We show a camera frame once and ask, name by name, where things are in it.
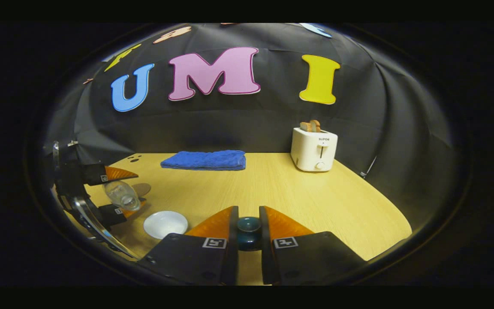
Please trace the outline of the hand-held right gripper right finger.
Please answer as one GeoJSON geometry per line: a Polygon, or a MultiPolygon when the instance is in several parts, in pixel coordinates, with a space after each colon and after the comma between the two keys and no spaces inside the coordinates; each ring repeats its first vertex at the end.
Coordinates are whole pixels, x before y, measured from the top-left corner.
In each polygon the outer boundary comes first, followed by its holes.
{"type": "Polygon", "coordinates": [[[313,232],[268,206],[259,207],[259,219],[266,285],[349,283],[367,263],[331,231],[313,232]]]}

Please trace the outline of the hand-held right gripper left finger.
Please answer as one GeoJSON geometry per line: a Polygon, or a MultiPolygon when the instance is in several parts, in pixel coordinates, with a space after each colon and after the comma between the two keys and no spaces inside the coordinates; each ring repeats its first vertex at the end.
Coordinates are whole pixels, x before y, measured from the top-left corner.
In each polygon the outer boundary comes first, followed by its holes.
{"type": "Polygon", "coordinates": [[[224,209],[188,233],[170,233],[138,264],[170,285],[235,285],[238,207],[224,209]]]}

